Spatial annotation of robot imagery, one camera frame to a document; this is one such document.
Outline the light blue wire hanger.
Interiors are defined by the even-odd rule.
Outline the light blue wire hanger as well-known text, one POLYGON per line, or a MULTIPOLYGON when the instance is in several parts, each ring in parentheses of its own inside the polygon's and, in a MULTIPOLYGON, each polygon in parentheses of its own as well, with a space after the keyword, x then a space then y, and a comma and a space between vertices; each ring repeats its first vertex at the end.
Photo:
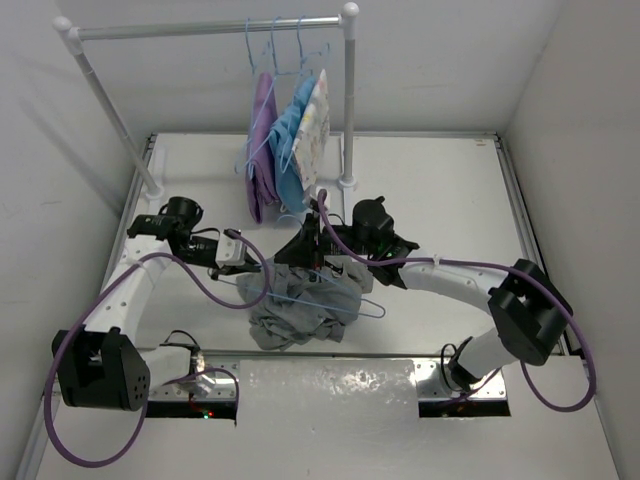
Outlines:
POLYGON ((316 335, 322 328, 342 329, 360 317, 381 319, 385 307, 364 297, 372 288, 372 274, 348 257, 335 257, 316 273, 272 264, 269 289, 251 308, 250 324, 316 335))

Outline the grey t shirt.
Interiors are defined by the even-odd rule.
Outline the grey t shirt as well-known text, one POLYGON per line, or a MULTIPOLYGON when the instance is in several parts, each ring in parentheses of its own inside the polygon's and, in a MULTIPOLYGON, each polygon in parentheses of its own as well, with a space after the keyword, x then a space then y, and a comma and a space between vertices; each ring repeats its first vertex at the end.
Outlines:
POLYGON ((249 334, 262 350, 341 342, 374 285, 371 272, 346 257, 334 257, 315 272, 274 264, 267 280, 266 296, 249 313, 249 334))

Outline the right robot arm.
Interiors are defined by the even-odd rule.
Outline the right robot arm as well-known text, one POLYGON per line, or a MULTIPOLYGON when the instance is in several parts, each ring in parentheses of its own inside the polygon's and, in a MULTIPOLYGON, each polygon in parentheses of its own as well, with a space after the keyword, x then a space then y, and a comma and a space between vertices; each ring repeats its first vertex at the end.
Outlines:
POLYGON ((493 328, 464 340, 441 367, 450 391, 468 393, 486 375, 514 362, 544 365, 572 313, 546 274, 525 259, 508 268, 429 260, 417 243, 395 233, 383 202, 381 197, 359 201, 351 224, 336 226, 314 206, 275 254, 275 263, 318 269, 331 256, 348 255, 384 286, 428 291, 488 314, 493 328))

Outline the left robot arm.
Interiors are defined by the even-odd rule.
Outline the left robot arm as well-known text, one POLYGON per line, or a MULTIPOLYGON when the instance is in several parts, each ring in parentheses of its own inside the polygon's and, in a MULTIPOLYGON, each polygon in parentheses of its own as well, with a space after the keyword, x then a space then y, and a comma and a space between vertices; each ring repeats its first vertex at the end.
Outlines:
POLYGON ((147 352, 135 346, 147 302, 162 274, 177 265, 193 277, 203 267, 218 275, 261 273, 266 259, 240 234, 216 238, 195 227, 204 214, 195 201, 172 197, 155 214, 137 216, 96 304, 53 340, 53 376, 66 405, 137 411, 149 393, 194 374, 195 350, 168 341, 147 352))

